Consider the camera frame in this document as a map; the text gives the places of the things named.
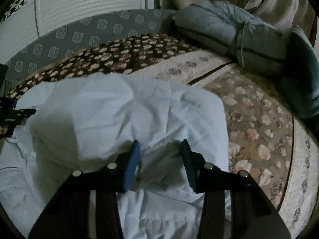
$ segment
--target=white garment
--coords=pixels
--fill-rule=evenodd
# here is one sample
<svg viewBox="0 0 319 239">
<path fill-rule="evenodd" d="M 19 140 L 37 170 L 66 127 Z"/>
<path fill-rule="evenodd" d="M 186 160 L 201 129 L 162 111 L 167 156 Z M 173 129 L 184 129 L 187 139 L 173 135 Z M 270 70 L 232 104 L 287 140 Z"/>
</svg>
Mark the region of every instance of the white garment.
<svg viewBox="0 0 319 239">
<path fill-rule="evenodd" d="M 0 202 L 25 237 L 73 170 L 96 171 L 136 139 L 141 143 L 140 180 L 118 195 L 124 237 L 196 238 L 204 197 L 189 187 L 179 148 L 187 139 L 193 151 L 227 171 L 224 107 L 215 94 L 96 73 L 41 83 L 16 108 L 37 112 L 4 144 Z"/>
</svg>

